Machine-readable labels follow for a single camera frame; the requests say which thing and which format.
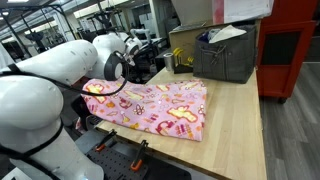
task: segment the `pink fabric with cartoon print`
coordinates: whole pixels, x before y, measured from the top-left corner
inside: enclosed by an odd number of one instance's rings
[[[83,89],[109,93],[122,82],[123,79],[114,82],[92,79]],[[102,119],[154,134],[201,141],[206,94],[202,81],[190,80],[165,85],[128,82],[116,95],[83,97],[90,112]]]

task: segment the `metal clamp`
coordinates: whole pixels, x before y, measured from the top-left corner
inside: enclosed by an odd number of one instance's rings
[[[109,141],[111,138],[113,138],[116,134],[117,132],[114,129],[112,129],[111,132],[109,132],[109,134],[107,134],[106,137],[104,137],[96,146],[96,151],[101,152],[106,147],[105,143]]]
[[[136,158],[134,159],[134,161],[131,164],[131,170],[133,170],[134,172],[139,171],[140,167],[142,166],[142,162],[143,162],[143,157],[145,154],[145,150],[147,148],[149,143],[147,143],[146,140],[143,140],[140,144],[140,148],[139,151],[137,153]]]

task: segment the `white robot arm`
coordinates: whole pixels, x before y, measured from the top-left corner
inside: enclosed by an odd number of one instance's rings
[[[30,72],[61,83],[72,85],[82,76],[116,79],[121,75],[120,60],[128,60],[134,49],[141,46],[137,40],[110,33],[99,36],[93,44],[76,40],[67,42],[38,56],[16,64],[22,72]],[[62,128],[60,113],[63,96],[52,82],[32,76],[3,74],[0,70],[0,153],[14,151],[25,155],[45,145],[28,158],[40,164],[53,177],[32,167],[25,160],[10,159],[32,179],[102,180],[102,168],[84,156]]]
[[[149,29],[131,29],[130,33],[134,38],[138,38],[137,34],[145,34],[147,40],[141,40],[143,44],[152,42]]]

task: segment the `wooden tabletop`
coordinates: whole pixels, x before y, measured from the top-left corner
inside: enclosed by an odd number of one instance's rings
[[[164,68],[148,84],[194,78],[191,73],[174,75]],[[150,134],[107,121],[99,128],[115,129],[117,135],[137,143],[145,139],[156,152],[219,179],[265,180],[256,74],[247,84],[202,80],[208,91],[202,142]]]

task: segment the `ceiling light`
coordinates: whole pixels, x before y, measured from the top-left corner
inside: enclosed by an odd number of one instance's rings
[[[29,0],[8,0],[8,3],[25,3],[28,2]]]

